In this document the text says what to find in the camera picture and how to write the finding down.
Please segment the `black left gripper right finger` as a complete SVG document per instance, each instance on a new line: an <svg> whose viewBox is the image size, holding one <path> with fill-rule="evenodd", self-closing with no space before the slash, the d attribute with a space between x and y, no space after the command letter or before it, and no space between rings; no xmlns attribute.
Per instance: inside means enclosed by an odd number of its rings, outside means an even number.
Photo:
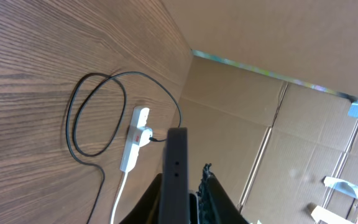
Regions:
<svg viewBox="0 0 358 224"><path fill-rule="evenodd" d="M219 180L211 172L212 164L205 164L199 184L198 214L200 223L207 224L249 224L242 217Z"/></svg>

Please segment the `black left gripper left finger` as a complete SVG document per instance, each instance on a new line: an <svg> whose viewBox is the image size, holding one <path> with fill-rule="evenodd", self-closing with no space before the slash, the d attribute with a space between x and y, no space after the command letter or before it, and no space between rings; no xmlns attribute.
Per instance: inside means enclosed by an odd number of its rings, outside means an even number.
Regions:
<svg viewBox="0 0 358 224"><path fill-rule="evenodd" d="M162 173L155 176L143 196L120 224L158 223Z"/></svg>

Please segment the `blue Galaxy smartphone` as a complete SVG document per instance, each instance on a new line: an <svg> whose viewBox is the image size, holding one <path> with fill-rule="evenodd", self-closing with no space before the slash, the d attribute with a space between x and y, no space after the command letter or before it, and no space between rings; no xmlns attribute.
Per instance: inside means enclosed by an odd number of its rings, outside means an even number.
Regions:
<svg viewBox="0 0 358 224"><path fill-rule="evenodd" d="M186 128L170 128L163 152L159 224L189 224L188 133Z"/></svg>

